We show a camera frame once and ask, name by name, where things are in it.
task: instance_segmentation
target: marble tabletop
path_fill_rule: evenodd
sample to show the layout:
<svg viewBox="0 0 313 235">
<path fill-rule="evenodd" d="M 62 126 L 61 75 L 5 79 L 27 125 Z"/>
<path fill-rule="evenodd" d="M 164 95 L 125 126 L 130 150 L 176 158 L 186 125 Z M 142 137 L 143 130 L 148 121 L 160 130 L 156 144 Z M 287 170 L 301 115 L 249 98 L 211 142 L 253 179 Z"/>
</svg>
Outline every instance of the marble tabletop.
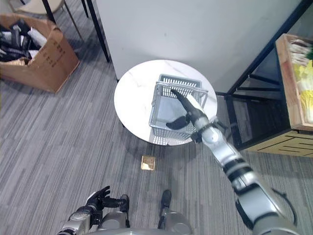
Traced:
<svg viewBox="0 0 313 235">
<path fill-rule="evenodd" d="M 128 70 L 119 80 L 114 105 L 122 124 L 138 138 L 154 144 L 179 145 L 190 142 L 154 136 L 149 126 L 153 93 L 160 74 L 190 78 L 202 82 L 202 88 L 208 90 L 204 111 L 209 118 L 216 115 L 217 99 L 209 81 L 196 69 L 171 60 L 152 60 L 141 63 Z"/>
</svg>

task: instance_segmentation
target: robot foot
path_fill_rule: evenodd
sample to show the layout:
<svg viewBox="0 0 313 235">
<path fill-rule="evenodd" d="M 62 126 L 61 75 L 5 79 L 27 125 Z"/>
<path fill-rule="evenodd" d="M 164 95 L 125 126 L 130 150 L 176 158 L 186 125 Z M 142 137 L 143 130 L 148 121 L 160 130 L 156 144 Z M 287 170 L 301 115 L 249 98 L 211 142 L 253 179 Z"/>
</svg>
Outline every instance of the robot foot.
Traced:
<svg viewBox="0 0 313 235">
<path fill-rule="evenodd" d="M 120 199 L 123 199 L 123 200 L 126 201 L 125 204 L 123 204 L 123 205 L 121 205 L 121 206 L 119 207 L 119 210 L 120 210 L 120 212 L 126 213 L 126 227 L 127 227 L 127 228 L 130 228 L 131 225 L 130 225 L 130 222 L 129 222 L 129 219 L 128 219 L 129 197 L 128 197 L 128 195 L 123 194 L 123 195 L 120 197 Z"/>
</svg>

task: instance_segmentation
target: white wall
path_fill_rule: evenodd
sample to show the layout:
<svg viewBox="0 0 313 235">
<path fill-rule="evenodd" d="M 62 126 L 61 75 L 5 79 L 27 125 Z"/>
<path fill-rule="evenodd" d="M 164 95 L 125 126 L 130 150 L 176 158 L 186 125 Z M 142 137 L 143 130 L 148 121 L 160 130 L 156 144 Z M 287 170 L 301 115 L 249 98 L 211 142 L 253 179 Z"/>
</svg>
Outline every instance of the white wall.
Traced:
<svg viewBox="0 0 313 235">
<path fill-rule="evenodd" d="M 219 92 L 237 81 L 300 0 L 97 0 L 119 79 L 136 64 L 193 66 Z"/>
</svg>

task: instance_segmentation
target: cardboard box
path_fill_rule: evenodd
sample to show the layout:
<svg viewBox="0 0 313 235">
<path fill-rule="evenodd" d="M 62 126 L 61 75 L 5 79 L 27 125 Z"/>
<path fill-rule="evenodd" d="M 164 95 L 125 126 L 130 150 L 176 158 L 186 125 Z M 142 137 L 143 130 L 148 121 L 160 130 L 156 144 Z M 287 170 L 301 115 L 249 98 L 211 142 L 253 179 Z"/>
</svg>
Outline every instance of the cardboard box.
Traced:
<svg viewBox="0 0 313 235">
<path fill-rule="evenodd" d="M 0 62 L 0 77 L 57 93 L 79 64 L 76 54 L 53 22 L 20 14 L 0 14 L 0 24 L 7 28 L 18 19 L 24 19 L 42 33 L 47 43 L 27 65 Z"/>
</svg>

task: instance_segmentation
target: striped carpet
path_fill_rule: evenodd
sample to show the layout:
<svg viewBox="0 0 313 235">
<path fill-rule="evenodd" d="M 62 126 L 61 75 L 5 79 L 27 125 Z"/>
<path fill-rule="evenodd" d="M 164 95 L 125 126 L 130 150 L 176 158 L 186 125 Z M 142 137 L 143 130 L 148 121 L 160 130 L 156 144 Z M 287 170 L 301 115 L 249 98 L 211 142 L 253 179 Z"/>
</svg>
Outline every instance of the striped carpet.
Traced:
<svg viewBox="0 0 313 235">
<path fill-rule="evenodd" d="M 234 205 L 230 183 L 209 149 L 193 143 L 156 146 L 122 127 L 113 104 L 116 86 L 92 21 L 80 1 L 55 14 L 81 64 L 57 94 L 0 82 L 0 234 L 53 235 L 95 190 L 130 196 L 133 227 L 156 227 L 163 190 L 195 234 L 249 235 Z M 219 97 L 219 118 L 227 122 Z M 140 169 L 141 155 L 156 157 L 155 171 Z M 313 159 L 242 152 L 271 186 L 285 191 L 303 235 L 313 231 Z"/>
</svg>

